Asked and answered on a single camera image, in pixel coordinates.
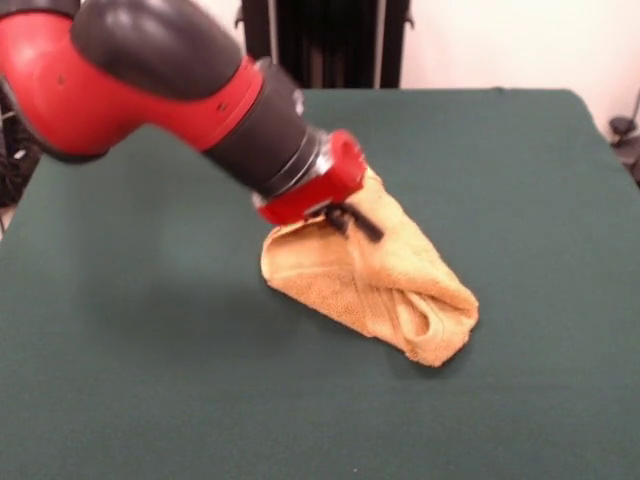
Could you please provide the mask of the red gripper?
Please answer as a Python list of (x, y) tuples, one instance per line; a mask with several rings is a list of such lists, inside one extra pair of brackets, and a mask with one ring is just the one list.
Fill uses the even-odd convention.
[(384, 231), (358, 207), (340, 204), (362, 188), (367, 163), (364, 152), (346, 130), (309, 130), (294, 157), (275, 178), (252, 193), (253, 206), (273, 225), (289, 225), (317, 215), (339, 234), (348, 231), (348, 216), (369, 241)]

